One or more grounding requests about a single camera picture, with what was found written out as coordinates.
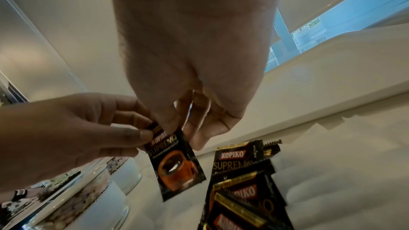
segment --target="bowl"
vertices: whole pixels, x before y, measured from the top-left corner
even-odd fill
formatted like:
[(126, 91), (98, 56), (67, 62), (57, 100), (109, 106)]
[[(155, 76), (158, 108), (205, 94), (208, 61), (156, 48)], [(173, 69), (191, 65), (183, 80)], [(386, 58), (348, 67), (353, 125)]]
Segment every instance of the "bowl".
[(142, 178), (138, 165), (132, 158), (115, 158), (110, 162), (111, 165), (108, 162), (107, 167), (111, 169), (111, 179), (125, 194), (128, 194)]
[(50, 202), (29, 223), (32, 230), (112, 230), (125, 220), (126, 196), (97, 164)]

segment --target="red logo label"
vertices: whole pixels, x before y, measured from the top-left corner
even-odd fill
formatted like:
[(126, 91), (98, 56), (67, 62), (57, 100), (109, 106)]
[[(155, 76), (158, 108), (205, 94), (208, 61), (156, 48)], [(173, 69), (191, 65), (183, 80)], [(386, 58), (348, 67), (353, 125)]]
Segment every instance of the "red logo label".
[(220, 155), (219, 160), (244, 158), (245, 154), (246, 154), (246, 150), (225, 152)]
[(221, 230), (243, 230), (241, 227), (230, 221), (225, 215), (220, 214), (213, 222), (215, 227)]
[(257, 185), (253, 184), (251, 186), (235, 190), (233, 193), (246, 200), (257, 198)]

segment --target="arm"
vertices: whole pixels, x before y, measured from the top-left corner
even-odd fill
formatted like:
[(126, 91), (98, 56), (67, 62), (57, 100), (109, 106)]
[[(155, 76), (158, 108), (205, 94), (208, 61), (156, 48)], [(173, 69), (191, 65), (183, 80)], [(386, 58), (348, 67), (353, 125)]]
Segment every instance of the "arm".
[(278, 0), (113, 3), (129, 83), (165, 131), (183, 126), (193, 104), (184, 131), (198, 150), (243, 117), (264, 74)]

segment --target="person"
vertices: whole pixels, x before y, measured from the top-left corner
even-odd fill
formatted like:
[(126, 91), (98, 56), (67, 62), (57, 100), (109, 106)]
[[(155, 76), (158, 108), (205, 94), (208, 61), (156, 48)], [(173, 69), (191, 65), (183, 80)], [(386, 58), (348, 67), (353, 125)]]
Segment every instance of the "person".
[(0, 193), (95, 158), (135, 156), (152, 139), (152, 120), (167, 133), (183, 127), (200, 150), (243, 117), (264, 74), (278, 0), (112, 2), (138, 98), (78, 94), (1, 108)]

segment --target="coffee sachet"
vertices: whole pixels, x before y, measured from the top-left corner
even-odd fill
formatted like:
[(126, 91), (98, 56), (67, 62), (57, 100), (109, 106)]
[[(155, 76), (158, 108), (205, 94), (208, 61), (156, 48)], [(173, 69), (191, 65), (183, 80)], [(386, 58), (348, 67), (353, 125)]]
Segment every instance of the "coffee sachet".
[(263, 158), (262, 140), (218, 147), (214, 155), (212, 175), (219, 172), (246, 167)]
[(243, 200), (221, 191), (215, 194), (213, 208), (203, 230), (291, 230), (285, 224), (260, 214)]
[(155, 170), (163, 201), (206, 180), (181, 129), (167, 135), (156, 122), (148, 129), (153, 131), (153, 140), (144, 147)]
[(279, 144), (282, 144), (281, 139), (264, 144), (263, 146), (264, 156), (271, 158), (275, 154), (279, 153), (281, 151)]
[(247, 201), (260, 213), (291, 225), (285, 212), (284, 199), (271, 178), (273, 173), (270, 159), (265, 159), (248, 167), (215, 174), (210, 181), (212, 188), (206, 194), (206, 211), (209, 213), (212, 210), (216, 193), (227, 190)]

